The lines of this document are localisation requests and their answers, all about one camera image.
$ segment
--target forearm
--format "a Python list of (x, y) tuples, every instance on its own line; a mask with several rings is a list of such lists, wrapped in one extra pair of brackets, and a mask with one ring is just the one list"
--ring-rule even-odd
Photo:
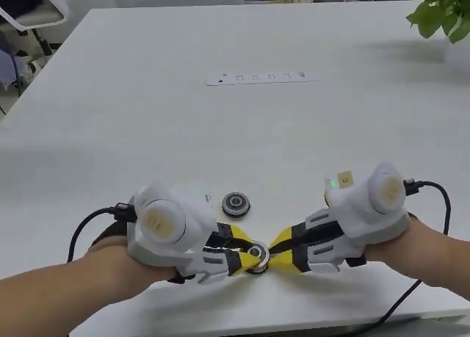
[(444, 274), (442, 287), (470, 300), (470, 242), (449, 239), (449, 272)]
[(429, 286), (470, 300), (470, 242), (453, 239), (412, 220), (401, 237), (366, 248), (369, 261), (382, 261)]
[(0, 281), (0, 336), (65, 337), (112, 301), (93, 260), (23, 273)]

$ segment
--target yellow label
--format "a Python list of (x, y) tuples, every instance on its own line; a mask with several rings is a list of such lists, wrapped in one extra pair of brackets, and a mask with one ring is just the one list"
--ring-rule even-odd
[(353, 173), (350, 170), (338, 174), (338, 183), (340, 189), (346, 189), (354, 185)]
[(156, 209), (150, 209), (145, 214), (145, 227), (154, 232), (160, 239), (166, 240), (171, 237), (175, 231), (175, 226), (166, 214)]
[(403, 183), (398, 178), (390, 178), (382, 185), (380, 190), (380, 198), (388, 206), (394, 203), (402, 196)]

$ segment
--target black wire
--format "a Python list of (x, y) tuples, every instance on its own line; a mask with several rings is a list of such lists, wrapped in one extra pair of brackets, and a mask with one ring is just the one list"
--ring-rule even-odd
[(85, 218), (77, 227), (75, 230), (75, 233), (72, 235), (72, 239), (70, 241), (70, 246), (68, 247), (68, 257), (67, 257), (67, 262), (72, 262), (73, 261), (73, 254), (75, 253), (75, 246), (76, 246), (76, 241), (79, 238), (80, 233), (83, 231), (83, 228), (90, 223), (90, 221), (99, 216), (100, 214), (112, 214), (113, 213), (113, 208), (112, 207), (106, 207), (104, 209), (99, 209), (92, 214), (90, 214), (87, 218)]
[[(433, 188), (436, 188), (441, 192), (442, 197), (444, 198), (444, 202), (446, 204), (446, 215), (444, 218), (444, 229), (442, 230), (442, 233), (445, 235), (449, 234), (449, 226), (450, 226), (450, 211), (451, 211), (451, 206), (450, 206), (450, 199), (449, 195), (447, 194), (446, 190), (439, 184), (434, 183), (433, 181), (417, 181), (416, 182), (417, 188), (422, 188), (423, 186), (431, 186)], [(367, 325), (365, 327), (360, 327), (355, 331), (351, 332), (346, 332), (346, 333), (340, 333), (338, 335), (334, 335), (333, 337), (353, 337), (353, 336), (359, 336), (364, 333), (368, 333), (371, 330), (375, 330), (376, 328), (380, 327), (383, 325), (388, 318), (398, 309), (398, 307), (402, 304), (402, 302), (410, 296), (411, 293), (414, 292), (416, 288), (419, 287), (419, 285), (422, 283), (421, 280), (417, 280), (413, 285), (408, 288), (408, 290), (403, 293), (403, 295), (392, 305), (392, 307), (386, 312), (385, 315), (383, 315), (378, 321), (374, 322), (371, 325)]]

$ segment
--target black cable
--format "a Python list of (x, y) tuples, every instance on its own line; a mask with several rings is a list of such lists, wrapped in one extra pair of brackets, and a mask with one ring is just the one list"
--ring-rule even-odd
[(72, 235), (72, 239), (70, 241), (70, 246), (68, 247), (68, 257), (67, 257), (67, 262), (72, 262), (73, 261), (73, 254), (75, 253), (75, 245), (76, 245), (76, 241), (77, 239), (79, 238), (79, 235), (80, 233), (83, 231), (83, 228), (85, 228), (85, 226), (90, 223), (90, 221), (99, 216), (100, 214), (112, 214), (113, 213), (113, 208), (112, 207), (106, 207), (104, 209), (99, 209), (95, 212), (93, 212), (90, 216), (88, 216), (87, 218), (85, 218), (80, 224), (79, 226), (77, 227), (77, 229), (75, 230), (75, 233), (73, 233)]
[[(449, 195), (447, 194), (446, 190), (439, 184), (434, 183), (433, 181), (405, 181), (405, 188), (406, 188), (406, 193), (407, 195), (412, 195), (416, 194), (419, 192), (419, 189), (422, 188), (423, 186), (431, 186), (433, 188), (436, 188), (441, 192), (442, 197), (444, 198), (444, 202), (446, 204), (446, 215), (444, 218), (444, 229), (442, 230), (442, 233), (445, 235), (449, 234), (449, 226), (450, 226), (450, 211), (451, 211), (451, 206), (450, 206), (450, 199)], [(351, 332), (346, 332), (346, 333), (340, 333), (338, 335), (334, 335), (333, 337), (353, 337), (353, 336), (359, 336), (363, 335), (364, 333), (368, 333), (372, 330), (377, 329), (381, 325), (383, 325), (388, 318), (398, 309), (398, 307), (402, 304), (402, 302), (410, 296), (411, 293), (414, 292), (416, 288), (419, 287), (419, 285), (422, 283), (421, 280), (417, 280), (413, 285), (408, 288), (408, 290), (403, 293), (403, 295), (391, 306), (391, 308), (386, 312), (385, 315), (383, 315), (378, 321), (374, 322), (371, 325), (367, 325), (364, 327), (360, 327), (355, 331)]]

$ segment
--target hand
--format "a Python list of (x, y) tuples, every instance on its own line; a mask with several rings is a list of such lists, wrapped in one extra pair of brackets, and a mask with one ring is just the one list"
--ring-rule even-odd
[(414, 217), (400, 237), (366, 247), (368, 261), (382, 261), (395, 271), (423, 280), (429, 286), (448, 281), (452, 263), (449, 246), (452, 239), (434, 231)]
[(80, 260), (90, 265), (91, 272), (101, 275), (113, 303), (131, 299), (153, 283), (170, 280), (176, 275), (172, 267), (150, 267), (135, 261), (127, 253), (124, 236), (101, 240)]

